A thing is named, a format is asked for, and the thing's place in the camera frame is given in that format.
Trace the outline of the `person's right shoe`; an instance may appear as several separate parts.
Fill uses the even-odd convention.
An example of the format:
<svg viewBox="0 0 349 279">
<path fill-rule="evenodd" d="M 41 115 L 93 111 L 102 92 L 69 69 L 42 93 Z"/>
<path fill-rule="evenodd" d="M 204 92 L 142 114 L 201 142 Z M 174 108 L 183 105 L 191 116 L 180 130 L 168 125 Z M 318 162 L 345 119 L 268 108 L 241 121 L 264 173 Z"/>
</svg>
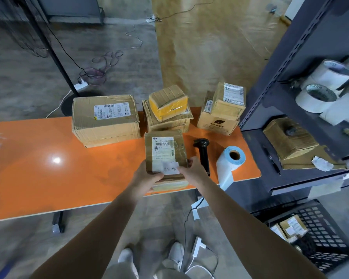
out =
<svg viewBox="0 0 349 279">
<path fill-rule="evenodd" d="M 176 271 L 181 271 L 184 259 L 184 246 L 180 242 L 176 241 L 171 246 L 168 254 L 168 261 L 170 267 Z"/>
</svg>

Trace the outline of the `flattened cardboard sheet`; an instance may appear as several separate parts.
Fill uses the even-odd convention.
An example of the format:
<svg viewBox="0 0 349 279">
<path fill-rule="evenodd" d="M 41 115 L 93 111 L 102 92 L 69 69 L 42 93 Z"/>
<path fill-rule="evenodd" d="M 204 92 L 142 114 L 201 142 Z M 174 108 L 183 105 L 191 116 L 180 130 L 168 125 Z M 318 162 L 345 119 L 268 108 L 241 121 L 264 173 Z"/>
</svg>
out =
<svg viewBox="0 0 349 279">
<path fill-rule="evenodd" d="M 347 169 L 345 162 L 334 159 L 326 150 L 328 150 L 327 146 L 319 145 L 297 157 L 284 160 L 279 159 L 279 162 L 284 170 L 315 169 L 316 167 L 312 163 L 312 159 L 317 156 L 333 164 L 333 170 Z"/>
</svg>

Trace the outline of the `person's left hand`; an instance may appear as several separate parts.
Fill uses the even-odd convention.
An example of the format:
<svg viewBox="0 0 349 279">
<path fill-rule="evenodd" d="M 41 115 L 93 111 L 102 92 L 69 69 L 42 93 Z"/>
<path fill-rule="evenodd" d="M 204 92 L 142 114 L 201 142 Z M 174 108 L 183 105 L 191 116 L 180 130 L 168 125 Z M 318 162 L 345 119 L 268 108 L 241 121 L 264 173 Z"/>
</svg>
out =
<svg viewBox="0 0 349 279">
<path fill-rule="evenodd" d="M 146 193 L 152 190 L 155 185 L 150 183 L 150 175 L 155 173 L 148 173 L 146 169 L 146 160 L 143 160 L 135 171 L 133 178 L 129 184 L 130 199 L 138 202 Z"/>
</svg>

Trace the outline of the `small cardboard box, white label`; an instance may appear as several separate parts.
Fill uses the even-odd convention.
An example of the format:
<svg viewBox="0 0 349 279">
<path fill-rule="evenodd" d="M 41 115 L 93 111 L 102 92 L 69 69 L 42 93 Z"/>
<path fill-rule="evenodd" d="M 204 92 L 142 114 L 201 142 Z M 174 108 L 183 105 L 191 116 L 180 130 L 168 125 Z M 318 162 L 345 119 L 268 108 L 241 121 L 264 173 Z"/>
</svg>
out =
<svg viewBox="0 0 349 279">
<path fill-rule="evenodd" d="M 244 87 L 219 82 L 214 93 L 211 114 L 223 120 L 239 121 L 246 108 Z"/>
</svg>

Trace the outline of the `crumpled white paper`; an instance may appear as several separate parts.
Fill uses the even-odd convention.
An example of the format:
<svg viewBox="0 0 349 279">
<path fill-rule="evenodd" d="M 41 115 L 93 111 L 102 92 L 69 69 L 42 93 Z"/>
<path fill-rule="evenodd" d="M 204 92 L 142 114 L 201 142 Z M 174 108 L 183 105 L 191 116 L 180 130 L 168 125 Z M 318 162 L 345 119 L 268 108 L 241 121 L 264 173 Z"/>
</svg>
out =
<svg viewBox="0 0 349 279">
<path fill-rule="evenodd" d="M 315 166 L 315 168 L 321 170 L 321 171 L 331 171 L 334 169 L 334 165 L 328 162 L 327 160 L 314 156 L 313 159 L 311 160 L 311 163 Z"/>
</svg>

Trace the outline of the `person's left shoe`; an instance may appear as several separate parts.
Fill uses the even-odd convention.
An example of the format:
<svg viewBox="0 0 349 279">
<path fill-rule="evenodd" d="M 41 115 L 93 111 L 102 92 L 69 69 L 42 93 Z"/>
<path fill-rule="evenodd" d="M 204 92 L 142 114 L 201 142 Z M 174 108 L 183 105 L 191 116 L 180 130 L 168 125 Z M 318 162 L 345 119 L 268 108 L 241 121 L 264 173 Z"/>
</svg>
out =
<svg viewBox="0 0 349 279">
<path fill-rule="evenodd" d="M 134 257 L 133 257 L 133 251 L 131 250 L 131 248 L 125 248 L 121 251 L 119 258 L 118 258 L 118 263 L 126 263 L 129 264 L 130 269 L 133 272 L 136 272 L 136 267 L 134 264 Z"/>
</svg>

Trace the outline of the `crumpled cardboard box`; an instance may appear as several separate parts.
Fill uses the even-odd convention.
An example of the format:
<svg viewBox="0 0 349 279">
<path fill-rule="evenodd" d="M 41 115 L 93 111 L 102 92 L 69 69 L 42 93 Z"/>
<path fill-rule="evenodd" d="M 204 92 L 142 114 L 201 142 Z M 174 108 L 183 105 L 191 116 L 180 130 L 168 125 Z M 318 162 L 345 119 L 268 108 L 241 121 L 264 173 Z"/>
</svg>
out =
<svg viewBox="0 0 349 279">
<path fill-rule="evenodd" d="M 319 146 L 309 132 L 289 117 L 270 121 L 263 133 L 281 161 L 302 156 Z"/>
</svg>

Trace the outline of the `dark grey metal shelf rack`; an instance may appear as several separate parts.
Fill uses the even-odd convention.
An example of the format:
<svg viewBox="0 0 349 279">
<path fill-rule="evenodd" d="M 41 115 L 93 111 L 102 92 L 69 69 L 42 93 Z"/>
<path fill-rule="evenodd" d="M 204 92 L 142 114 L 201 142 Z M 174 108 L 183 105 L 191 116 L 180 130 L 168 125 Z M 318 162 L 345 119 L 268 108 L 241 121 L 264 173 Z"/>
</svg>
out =
<svg viewBox="0 0 349 279">
<path fill-rule="evenodd" d="M 261 171 L 261 177 L 234 182 L 227 190 L 250 213 L 301 201 L 312 186 L 342 179 L 349 173 L 349 123 L 331 126 L 295 102 L 299 93 L 291 83 L 307 75 L 324 59 L 349 56 L 349 0 L 305 0 L 287 32 L 247 95 L 247 114 L 242 115 L 242 135 Z M 262 146 L 275 162 L 278 156 L 262 128 L 270 119 L 287 115 L 327 146 L 330 157 L 345 162 L 348 170 L 281 170 L 279 175 Z"/>
</svg>

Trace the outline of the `black pen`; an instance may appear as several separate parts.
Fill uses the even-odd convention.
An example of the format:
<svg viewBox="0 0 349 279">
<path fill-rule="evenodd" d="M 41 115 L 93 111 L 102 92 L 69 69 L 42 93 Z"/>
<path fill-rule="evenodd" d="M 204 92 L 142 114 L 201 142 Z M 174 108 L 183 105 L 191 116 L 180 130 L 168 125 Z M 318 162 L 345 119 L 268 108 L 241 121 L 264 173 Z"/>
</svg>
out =
<svg viewBox="0 0 349 279">
<path fill-rule="evenodd" d="M 278 165 L 274 162 L 273 157 L 271 156 L 270 152 L 268 151 L 268 149 L 264 146 L 261 145 L 262 150 L 264 151 L 265 155 L 267 156 L 267 158 L 270 160 L 270 163 L 272 164 L 272 167 L 274 168 L 274 170 L 276 171 L 276 173 L 281 176 L 281 171 L 278 167 Z"/>
</svg>

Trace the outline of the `small white paper slip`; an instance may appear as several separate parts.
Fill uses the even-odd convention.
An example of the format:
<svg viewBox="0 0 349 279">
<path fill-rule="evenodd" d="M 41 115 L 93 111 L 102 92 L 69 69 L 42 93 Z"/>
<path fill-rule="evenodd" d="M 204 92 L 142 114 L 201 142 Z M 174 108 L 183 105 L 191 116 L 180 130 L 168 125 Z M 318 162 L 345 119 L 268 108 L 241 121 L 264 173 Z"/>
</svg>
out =
<svg viewBox="0 0 349 279">
<path fill-rule="evenodd" d="M 178 162 L 169 162 L 164 161 L 162 163 L 161 172 L 164 175 L 178 175 L 180 172 L 178 171 L 179 163 Z"/>
</svg>

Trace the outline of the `cardboard box with leaf print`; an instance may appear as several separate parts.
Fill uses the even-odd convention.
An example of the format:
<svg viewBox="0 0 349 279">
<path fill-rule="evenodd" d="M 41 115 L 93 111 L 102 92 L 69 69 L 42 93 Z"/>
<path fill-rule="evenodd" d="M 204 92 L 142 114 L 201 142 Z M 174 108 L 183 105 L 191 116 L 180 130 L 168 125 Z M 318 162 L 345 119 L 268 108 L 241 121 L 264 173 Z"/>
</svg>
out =
<svg viewBox="0 0 349 279">
<path fill-rule="evenodd" d="M 197 128 L 217 132 L 230 136 L 239 124 L 237 120 L 227 120 L 211 114 L 214 92 L 207 91 L 200 115 L 197 121 Z"/>
</svg>

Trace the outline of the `white paper scrap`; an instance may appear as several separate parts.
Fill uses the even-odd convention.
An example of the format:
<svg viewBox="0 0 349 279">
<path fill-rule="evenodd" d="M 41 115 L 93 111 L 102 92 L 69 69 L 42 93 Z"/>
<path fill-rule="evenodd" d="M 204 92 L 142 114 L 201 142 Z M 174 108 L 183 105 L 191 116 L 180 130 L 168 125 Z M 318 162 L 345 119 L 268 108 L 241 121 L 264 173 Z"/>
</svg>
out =
<svg viewBox="0 0 349 279">
<path fill-rule="evenodd" d="M 194 221 L 199 220 L 199 213 L 198 210 L 204 207 L 208 207 L 209 204 L 208 202 L 205 200 L 204 197 L 200 197 L 198 201 L 196 201 L 195 203 L 193 203 L 191 205 L 191 214 L 194 218 Z"/>
</svg>

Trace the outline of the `white power adapter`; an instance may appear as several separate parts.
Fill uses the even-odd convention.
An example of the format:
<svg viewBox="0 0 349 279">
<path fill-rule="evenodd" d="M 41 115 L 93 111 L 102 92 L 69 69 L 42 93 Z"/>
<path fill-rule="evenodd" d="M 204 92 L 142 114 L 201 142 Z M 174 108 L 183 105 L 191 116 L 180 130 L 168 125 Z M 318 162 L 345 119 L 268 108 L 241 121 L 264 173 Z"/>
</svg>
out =
<svg viewBox="0 0 349 279">
<path fill-rule="evenodd" d="M 207 246 L 202 242 L 202 238 L 200 238 L 199 236 L 196 236 L 195 242 L 192 248 L 192 252 L 191 252 L 191 255 L 193 258 L 196 258 L 198 256 L 200 248 L 206 249 Z"/>
</svg>

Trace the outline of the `black stand with round base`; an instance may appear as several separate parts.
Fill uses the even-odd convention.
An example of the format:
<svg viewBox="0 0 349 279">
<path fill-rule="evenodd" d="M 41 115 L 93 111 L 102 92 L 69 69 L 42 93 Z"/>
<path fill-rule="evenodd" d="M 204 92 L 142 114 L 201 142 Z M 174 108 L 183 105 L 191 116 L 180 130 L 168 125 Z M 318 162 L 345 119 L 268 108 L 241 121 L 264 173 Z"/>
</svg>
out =
<svg viewBox="0 0 349 279">
<path fill-rule="evenodd" d="M 57 69 L 60 71 L 61 75 L 63 76 L 67 85 L 70 88 L 70 91 L 61 100 L 61 103 L 56 108 L 56 110 L 60 109 L 64 116 L 71 116 L 73 101 L 75 98 L 101 96 L 102 93 L 98 90 L 85 90 L 85 88 L 80 90 L 79 92 L 77 92 L 75 90 L 74 84 L 72 83 L 69 75 L 67 74 L 67 72 L 66 72 L 65 68 L 63 67 L 61 61 L 59 60 L 58 56 L 56 55 L 53 47 L 51 46 L 50 41 L 47 39 L 45 33 L 43 32 L 42 28 L 38 24 L 38 21 L 36 20 L 35 15 L 32 13 L 27 1 L 26 0 L 17 0 L 17 3 L 22 8 L 24 14 L 28 18 L 30 25 L 32 26 L 33 30 L 35 31 L 35 33 L 39 37 L 41 43 L 44 45 L 45 50 L 50 55 L 51 59 L 53 60 L 54 64 L 56 65 Z"/>
</svg>

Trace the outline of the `taped cardboard parcel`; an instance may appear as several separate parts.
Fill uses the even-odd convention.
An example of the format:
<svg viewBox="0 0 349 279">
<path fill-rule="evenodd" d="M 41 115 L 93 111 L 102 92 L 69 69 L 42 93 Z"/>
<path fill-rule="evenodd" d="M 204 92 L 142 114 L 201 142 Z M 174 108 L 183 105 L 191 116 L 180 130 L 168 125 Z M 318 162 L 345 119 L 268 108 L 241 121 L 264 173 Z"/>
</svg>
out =
<svg viewBox="0 0 349 279">
<path fill-rule="evenodd" d="M 181 130 L 153 131 L 145 133 L 146 169 L 148 173 L 161 172 L 164 161 L 178 162 L 188 167 L 185 142 Z M 153 192 L 181 190 L 189 185 L 183 175 L 164 175 L 153 186 Z"/>
</svg>

